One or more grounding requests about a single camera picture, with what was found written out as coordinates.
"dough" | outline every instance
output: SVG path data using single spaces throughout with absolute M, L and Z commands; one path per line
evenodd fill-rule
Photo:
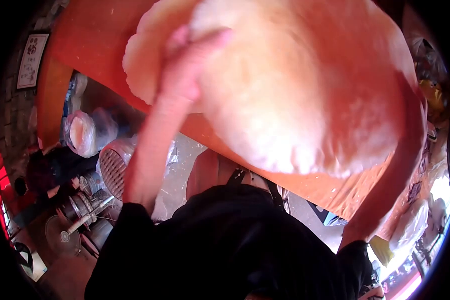
M 122 67 L 130 91 L 153 104 L 160 80 L 167 39 L 188 23 L 199 0 L 162 0 L 140 19 L 137 33 L 128 40 Z
M 84 123 L 79 117 L 73 118 L 70 125 L 70 140 L 75 148 L 80 148 L 84 142 Z
M 204 0 L 192 40 L 234 29 L 199 79 L 203 111 L 258 168 L 346 177 L 383 163 L 404 130 L 398 26 L 369 0 Z

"wooden table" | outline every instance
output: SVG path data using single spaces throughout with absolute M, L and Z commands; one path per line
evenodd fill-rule
M 37 90 L 38 137 L 46 148 L 58 141 L 68 82 L 73 69 L 89 76 L 148 113 L 150 106 L 135 97 L 125 79 L 122 58 L 141 16 L 154 0 L 71 0 L 53 28 L 43 57 Z M 202 114 L 191 114 L 181 133 L 210 149 L 250 168 L 344 219 L 350 219 L 386 169 L 390 157 L 370 170 L 346 179 L 326 174 L 292 175 L 254 168 L 232 152 L 215 134 Z M 408 190 L 378 235 L 389 239 L 396 222 L 408 208 Z

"round mesh lid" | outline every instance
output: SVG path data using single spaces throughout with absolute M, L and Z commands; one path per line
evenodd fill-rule
M 122 200 L 123 176 L 127 165 L 122 157 L 112 149 L 105 149 L 100 155 L 100 172 L 108 191 L 118 200 Z
M 48 246 L 59 256 L 76 256 L 80 252 L 78 231 L 68 234 L 72 221 L 61 215 L 54 215 L 45 224 Z

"chinese calligraphy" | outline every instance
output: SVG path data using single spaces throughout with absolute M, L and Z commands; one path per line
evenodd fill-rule
M 17 88 L 35 87 L 48 33 L 30 34 L 18 70 Z

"person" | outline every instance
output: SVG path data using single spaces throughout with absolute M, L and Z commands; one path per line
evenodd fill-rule
M 78 187 L 76 177 L 94 171 L 97 161 L 98 154 L 84 158 L 69 147 L 57 147 L 45 155 L 35 151 L 30 154 L 25 177 L 15 179 L 15 191 L 19 196 L 30 191 L 37 198 L 52 198 L 62 185 Z
M 95 171 L 98 154 L 84 158 L 69 147 L 57 147 L 45 155 L 41 150 L 30 154 L 25 177 L 14 181 L 18 213 L 13 221 L 27 226 L 44 210 L 67 199 L 79 186 L 78 175 Z
M 160 89 L 126 169 L 122 211 L 87 283 L 85 298 L 357 299 L 371 278 L 367 243 L 420 161 L 424 102 L 398 74 L 409 98 L 407 131 L 390 166 L 344 227 L 337 254 L 275 205 L 274 191 L 247 184 L 251 179 L 242 182 L 246 179 L 240 179 L 244 177 L 238 175 L 243 174 L 240 167 L 227 166 L 233 174 L 228 178 L 217 168 L 196 169 L 209 178 L 208 183 L 189 180 L 199 193 L 189 192 L 188 201 L 170 219 L 154 225 L 150 216 L 170 140 L 200 97 L 196 80 L 204 62 L 227 44 L 233 32 L 223 29 L 196 42 L 188 37 L 188 28 L 182 26 L 166 44 Z

